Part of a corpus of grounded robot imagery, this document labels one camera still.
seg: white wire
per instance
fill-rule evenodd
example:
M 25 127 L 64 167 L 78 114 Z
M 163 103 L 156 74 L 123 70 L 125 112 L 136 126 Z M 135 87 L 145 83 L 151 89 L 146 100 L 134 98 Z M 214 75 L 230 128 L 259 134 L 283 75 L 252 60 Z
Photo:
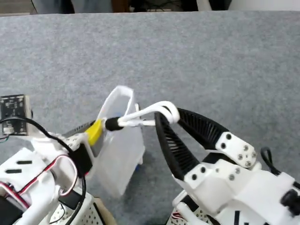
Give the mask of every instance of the white wire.
M 59 159 L 61 159 L 61 158 L 67 158 L 67 159 L 69 160 L 69 162 L 71 163 L 71 165 L 72 165 L 72 167 L 73 167 L 73 169 L 74 169 L 74 173 L 75 173 L 74 180 L 73 180 L 73 182 L 72 182 L 71 187 L 68 189 L 68 191 L 60 192 L 60 196 L 66 196 L 66 195 L 68 195 L 68 194 L 73 190 L 73 188 L 74 188 L 75 185 L 76 185 L 77 176 L 78 176 L 78 171 L 77 171 L 77 168 L 76 168 L 76 166 L 75 166 L 73 160 L 72 160 L 69 156 L 66 156 L 66 155 L 58 156 L 58 157 L 56 158 L 54 164 L 53 164 L 50 168 L 52 168 L 52 167 L 57 163 L 57 161 L 58 161 Z
M 71 187 L 68 189 L 68 191 L 62 192 L 62 190 L 61 190 L 61 192 L 60 192 L 60 196 L 66 196 L 66 195 L 68 195 L 68 194 L 72 191 L 72 189 L 74 188 L 74 186 L 76 185 L 76 182 L 77 182 L 78 171 L 77 171 L 77 168 L 76 168 L 76 166 L 75 166 L 73 160 L 72 160 L 69 156 L 67 156 L 67 155 L 60 155 L 60 156 L 57 156 L 57 157 L 55 158 L 55 160 L 54 160 L 54 163 L 53 163 L 49 168 L 47 168 L 47 170 L 45 170 L 45 171 L 51 170 L 51 169 L 55 166 L 55 164 L 58 162 L 58 160 L 61 159 L 61 158 L 66 158 L 66 159 L 68 159 L 68 160 L 70 161 L 70 163 L 71 163 L 71 165 L 72 165 L 72 167 L 73 167 L 73 169 L 74 169 L 74 173 L 75 173 L 75 175 L 74 175 L 74 180 L 73 180 L 73 182 L 72 182 Z M 35 182 L 31 183 L 28 187 L 26 187 L 26 189 L 24 189 L 20 194 L 24 194 L 24 193 L 28 190 L 28 188 L 29 188 L 32 184 L 34 184 Z
M 140 111 L 125 115 L 118 119 L 120 127 L 136 127 L 136 126 L 155 126 L 154 120 L 135 120 L 138 117 L 144 116 L 148 113 L 160 112 L 162 113 L 170 124 L 177 123 L 180 119 L 178 109 L 172 102 L 161 101 L 154 103 Z
M 15 193 L 13 193 L 9 188 L 7 188 L 5 185 L 2 184 L 2 182 L 0 182 L 0 187 L 3 188 L 11 197 L 13 197 L 13 199 L 15 199 L 23 208 L 27 209 L 28 206 L 24 205 L 20 199 L 18 199 L 15 195 Z

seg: red wire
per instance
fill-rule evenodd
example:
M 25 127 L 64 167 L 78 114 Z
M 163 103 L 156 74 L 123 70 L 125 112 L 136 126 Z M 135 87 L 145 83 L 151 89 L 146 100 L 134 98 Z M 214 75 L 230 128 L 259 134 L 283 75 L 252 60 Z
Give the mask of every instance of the red wire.
M 28 203 L 18 194 L 16 193 L 15 191 L 13 191 L 6 183 L 3 183 L 0 181 L 0 184 L 2 184 L 3 186 L 5 186 L 8 190 L 10 190 L 13 195 L 20 201 L 22 202 L 22 204 L 24 204 L 26 206 L 26 208 L 29 208 L 29 205 Z
M 27 190 L 27 188 L 29 188 L 39 177 L 39 175 L 41 175 L 43 172 L 49 170 L 49 168 L 51 168 L 51 166 L 55 163 L 56 159 L 58 157 L 56 157 L 48 166 L 46 166 L 42 172 L 40 172 L 35 178 L 33 178 L 31 181 L 29 181 L 24 187 L 21 188 L 21 190 L 18 191 L 18 194 L 22 194 L 24 191 Z

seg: black foam grip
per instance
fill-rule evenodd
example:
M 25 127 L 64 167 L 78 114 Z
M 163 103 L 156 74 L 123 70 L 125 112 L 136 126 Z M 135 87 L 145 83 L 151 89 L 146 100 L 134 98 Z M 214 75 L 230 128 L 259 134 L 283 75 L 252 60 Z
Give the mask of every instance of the black foam grip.
M 120 117 L 109 118 L 105 122 L 105 127 L 109 131 L 122 130 L 123 127 L 120 127 L 118 124 L 118 119 Z
M 163 114 L 155 113 L 155 124 L 160 147 L 173 176 L 184 180 L 184 176 L 197 166 L 199 161 L 171 129 Z
M 180 108 L 178 111 L 180 114 L 178 124 L 207 150 L 215 150 L 222 133 L 229 131 L 217 122 L 195 112 Z

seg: white cable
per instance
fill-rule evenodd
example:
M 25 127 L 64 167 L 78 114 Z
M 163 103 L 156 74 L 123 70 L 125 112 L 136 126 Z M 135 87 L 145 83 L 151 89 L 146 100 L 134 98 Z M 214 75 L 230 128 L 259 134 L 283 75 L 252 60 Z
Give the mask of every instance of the white cable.
M 73 188 L 75 187 L 75 184 L 76 184 L 76 181 L 77 181 L 77 177 L 78 177 L 78 171 L 77 171 L 77 168 L 76 168 L 76 166 L 75 166 L 73 160 L 72 160 L 69 156 L 65 156 L 65 155 L 60 155 L 60 156 L 58 156 L 58 157 L 55 159 L 55 162 L 54 162 L 54 164 L 51 166 L 51 168 L 52 168 L 52 167 L 57 163 L 57 161 L 58 161 L 59 159 L 61 159 L 61 158 L 67 158 L 67 159 L 69 160 L 69 162 L 71 163 L 71 165 L 72 165 L 72 167 L 73 167 L 73 169 L 74 169 L 74 173 L 75 173 L 74 180 L 73 180 L 73 182 L 72 182 L 71 187 L 68 189 L 68 191 L 66 191 L 66 192 L 60 192 L 60 196 L 66 196 L 66 195 L 68 195 L 68 194 L 73 190 Z
M 73 162 L 73 160 L 69 157 L 69 156 L 67 156 L 67 155 L 60 155 L 60 156 L 57 156 L 42 172 L 45 172 L 45 171 L 49 171 L 49 170 L 51 170 L 54 166 L 55 166 L 55 164 L 58 162 L 58 160 L 59 159 L 62 159 L 62 158 L 66 158 L 66 159 L 68 159 L 69 161 L 70 161 L 70 163 L 71 163 L 71 165 L 72 165 L 72 167 L 73 167 L 73 169 L 74 169 L 74 173 L 75 173 L 75 175 L 74 175 L 74 180 L 73 180 L 73 182 L 72 182 L 72 185 L 71 185 L 71 187 L 68 189 L 68 191 L 66 191 L 66 192 L 62 192 L 62 190 L 61 190 L 61 192 L 60 192 L 60 196 L 66 196 L 66 195 L 68 195 L 71 191 L 72 191 L 72 189 L 74 188 L 74 186 L 76 185 L 76 181 L 77 181 L 77 176 L 78 176 L 78 171 L 77 171 L 77 168 L 76 168 L 76 166 L 75 166 L 75 164 L 74 164 L 74 162 Z M 29 185 L 27 185 L 26 187 L 25 187 L 25 189 L 23 189 L 22 188 L 22 190 L 21 191 L 19 191 L 19 194 L 24 194 L 24 192 L 26 192 L 27 190 L 28 190 L 28 188 L 32 185 L 32 184 L 34 184 L 36 181 L 37 181 L 37 178 L 39 177 L 39 175 L 34 179 L 34 181 L 33 182 L 31 182 Z
M 135 120 L 148 113 L 160 112 L 162 113 L 170 124 L 177 123 L 180 119 L 178 109 L 172 102 L 161 101 L 148 106 L 140 111 L 125 115 L 118 119 L 120 127 L 136 127 L 136 126 L 155 126 L 154 120 Z

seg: robotic hand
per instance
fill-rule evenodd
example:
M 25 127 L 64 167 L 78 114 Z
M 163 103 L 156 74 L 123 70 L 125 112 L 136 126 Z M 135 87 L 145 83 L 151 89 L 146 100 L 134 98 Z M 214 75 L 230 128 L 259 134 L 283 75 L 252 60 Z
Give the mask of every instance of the robotic hand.
M 178 110 L 178 124 L 208 155 L 199 162 L 165 117 L 156 113 L 162 152 L 184 189 L 173 201 L 175 210 L 167 224 L 300 225 L 300 185 L 273 166 L 269 149 L 262 149 L 262 158 L 270 172 L 261 170 L 249 143 L 204 116 Z

